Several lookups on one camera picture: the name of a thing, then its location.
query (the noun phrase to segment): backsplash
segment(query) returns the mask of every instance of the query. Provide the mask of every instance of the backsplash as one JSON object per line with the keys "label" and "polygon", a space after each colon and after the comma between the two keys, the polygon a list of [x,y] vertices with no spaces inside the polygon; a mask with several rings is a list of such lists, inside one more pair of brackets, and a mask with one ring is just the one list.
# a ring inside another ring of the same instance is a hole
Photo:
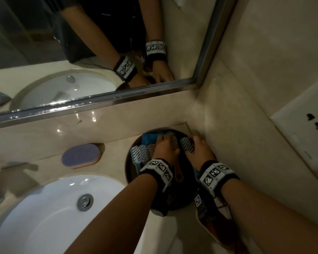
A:
{"label": "backsplash", "polygon": [[186,122],[198,90],[142,99],[0,128],[0,169]]}

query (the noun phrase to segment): metal mirror frame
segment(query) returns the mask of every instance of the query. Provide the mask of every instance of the metal mirror frame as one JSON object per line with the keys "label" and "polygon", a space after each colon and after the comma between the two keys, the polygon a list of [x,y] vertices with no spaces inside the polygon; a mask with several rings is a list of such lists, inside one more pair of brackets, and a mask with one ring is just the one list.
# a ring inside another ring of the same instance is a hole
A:
{"label": "metal mirror frame", "polygon": [[193,77],[0,114],[0,128],[200,88],[237,0],[216,0]]}

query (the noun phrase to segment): black shirt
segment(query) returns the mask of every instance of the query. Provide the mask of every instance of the black shirt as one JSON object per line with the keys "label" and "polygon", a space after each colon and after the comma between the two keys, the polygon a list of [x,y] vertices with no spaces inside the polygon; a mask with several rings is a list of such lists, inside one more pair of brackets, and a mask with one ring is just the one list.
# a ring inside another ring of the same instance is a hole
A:
{"label": "black shirt", "polygon": [[146,30],[138,0],[42,0],[55,37],[69,62],[95,56],[59,11],[81,5],[119,53],[145,48]]}

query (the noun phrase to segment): white sink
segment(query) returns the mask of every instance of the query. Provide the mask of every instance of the white sink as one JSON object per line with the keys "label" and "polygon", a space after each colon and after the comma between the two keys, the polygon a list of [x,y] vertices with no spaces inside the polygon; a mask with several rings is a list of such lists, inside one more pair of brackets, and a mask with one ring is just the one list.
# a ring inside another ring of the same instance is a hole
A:
{"label": "white sink", "polygon": [[[123,188],[104,176],[77,175],[37,189],[2,217],[0,254],[64,253]],[[84,194],[93,196],[93,204],[87,211],[79,211],[77,202]],[[143,234],[136,254],[142,243]]]}
{"label": "white sink", "polygon": [[95,94],[113,92],[112,79],[89,69],[72,69],[43,77],[22,89],[10,110],[23,110]]}

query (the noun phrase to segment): sponge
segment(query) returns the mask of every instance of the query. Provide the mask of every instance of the sponge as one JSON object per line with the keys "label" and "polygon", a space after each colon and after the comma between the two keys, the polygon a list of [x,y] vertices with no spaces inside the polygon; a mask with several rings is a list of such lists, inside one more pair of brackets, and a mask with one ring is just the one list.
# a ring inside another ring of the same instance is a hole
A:
{"label": "sponge", "polygon": [[94,144],[83,144],[72,147],[62,154],[61,162],[71,169],[93,165],[101,157],[100,150]]}

